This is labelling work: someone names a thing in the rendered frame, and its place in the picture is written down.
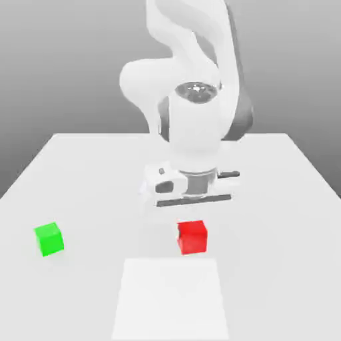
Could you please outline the small green cube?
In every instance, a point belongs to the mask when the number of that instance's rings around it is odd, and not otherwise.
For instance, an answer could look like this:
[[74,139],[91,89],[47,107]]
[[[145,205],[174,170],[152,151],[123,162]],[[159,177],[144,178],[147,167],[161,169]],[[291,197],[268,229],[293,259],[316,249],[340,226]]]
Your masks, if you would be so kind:
[[56,222],[38,226],[34,232],[43,257],[64,250],[63,235]]

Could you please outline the small red cube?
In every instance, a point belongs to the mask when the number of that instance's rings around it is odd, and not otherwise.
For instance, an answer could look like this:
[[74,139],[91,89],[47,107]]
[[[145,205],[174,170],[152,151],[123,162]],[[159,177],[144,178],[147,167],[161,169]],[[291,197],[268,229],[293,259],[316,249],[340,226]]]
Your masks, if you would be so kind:
[[202,220],[179,222],[177,228],[182,255],[206,252],[208,231]]

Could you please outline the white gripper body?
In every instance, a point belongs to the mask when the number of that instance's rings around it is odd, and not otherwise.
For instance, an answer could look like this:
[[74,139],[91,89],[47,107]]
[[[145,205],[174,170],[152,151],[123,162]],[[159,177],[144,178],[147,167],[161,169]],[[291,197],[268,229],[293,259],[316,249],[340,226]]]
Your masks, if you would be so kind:
[[214,193],[203,196],[184,196],[173,193],[157,194],[153,200],[153,213],[155,215],[182,215],[194,212],[207,203],[224,202],[232,199],[231,193]]

